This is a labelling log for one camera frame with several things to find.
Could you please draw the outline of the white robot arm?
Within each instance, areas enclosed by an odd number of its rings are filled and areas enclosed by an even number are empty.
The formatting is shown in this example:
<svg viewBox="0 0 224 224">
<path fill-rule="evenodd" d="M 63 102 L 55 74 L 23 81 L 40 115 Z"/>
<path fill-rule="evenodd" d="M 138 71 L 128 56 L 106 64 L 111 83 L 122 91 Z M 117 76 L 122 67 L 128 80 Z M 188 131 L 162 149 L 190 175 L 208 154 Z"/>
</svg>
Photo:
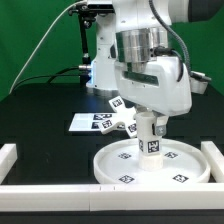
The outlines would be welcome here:
<svg viewBox="0 0 224 224">
<path fill-rule="evenodd" d="M 97 55 L 88 87 L 117 91 L 152 112 L 152 133 L 162 136 L 170 116 L 187 113 L 191 94 L 210 78 L 191 70 L 186 44 L 171 28 L 211 19 L 224 0 L 87 0 L 96 11 Z"/>
</svg>

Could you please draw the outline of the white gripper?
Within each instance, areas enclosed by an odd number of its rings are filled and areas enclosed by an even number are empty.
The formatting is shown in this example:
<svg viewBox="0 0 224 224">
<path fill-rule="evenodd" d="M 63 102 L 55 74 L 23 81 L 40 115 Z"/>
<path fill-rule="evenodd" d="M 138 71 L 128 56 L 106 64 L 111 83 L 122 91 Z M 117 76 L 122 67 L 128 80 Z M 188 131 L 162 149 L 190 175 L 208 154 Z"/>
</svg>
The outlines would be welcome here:
<svg viewBox="0 0 224 224">
<path fill-rule="evenodd" d="M 177 57 L 157 57 L 144 64 L 141 72 L 116 61 L 115 78 L 122 98 L 158 112 L 154 122 L 156 136 L 166 134 L 168 116 L 188 113 L 192 106 L 186 66 Z"/>
</svg>

